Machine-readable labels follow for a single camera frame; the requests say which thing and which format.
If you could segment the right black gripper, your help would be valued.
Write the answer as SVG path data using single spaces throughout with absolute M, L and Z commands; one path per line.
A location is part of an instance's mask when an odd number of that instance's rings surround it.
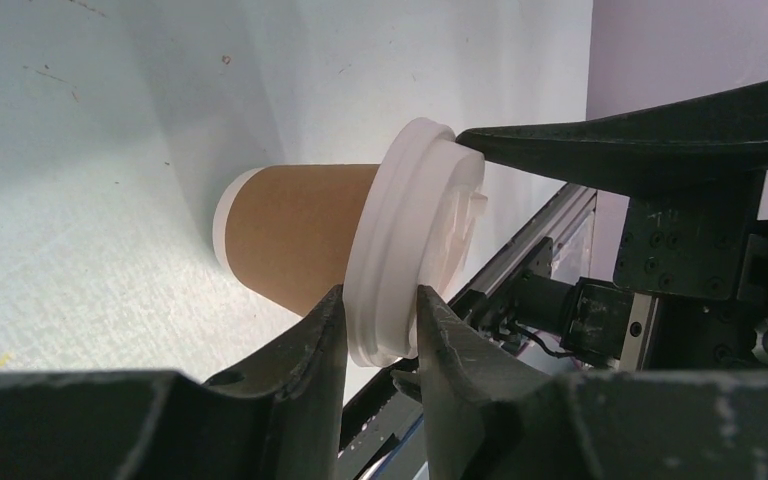
M 494 164 L 649 196 L 628 204 L 613 275 L 655 302 L 647 368 L 768 369 L 768 221 L 758 218 L 768 80 L 587 121 L 472 128 L 456 141 Z

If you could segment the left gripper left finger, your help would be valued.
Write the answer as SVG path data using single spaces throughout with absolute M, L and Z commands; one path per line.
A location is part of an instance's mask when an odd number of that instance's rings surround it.
M 165 370 L 0 373 L 0 479 L 331 479 L 346 366 L 335 287 L 203 383 Z

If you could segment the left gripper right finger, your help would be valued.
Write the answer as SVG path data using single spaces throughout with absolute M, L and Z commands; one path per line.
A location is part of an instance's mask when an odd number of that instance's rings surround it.
M 416 295 L 434 479 L 768 479 L 768 370 L 551 376 Z

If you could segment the brown paper coffee cup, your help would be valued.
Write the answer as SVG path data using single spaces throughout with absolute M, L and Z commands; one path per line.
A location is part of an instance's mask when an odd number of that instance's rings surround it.
M 222 193 L 212 221 L 220 265 L 300 316 L 343 282 L 376 164 L 273 165 Z

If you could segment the white plastic cup lid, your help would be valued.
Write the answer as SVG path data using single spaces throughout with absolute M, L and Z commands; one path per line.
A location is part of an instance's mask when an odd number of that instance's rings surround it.
M 416 292 L 449 291 L 462 271 L 488 200 L 484 156 L 452 129 L 409 122 L 378 167 L 347 264 L 348 351 L 360 367 L 418 354 Z

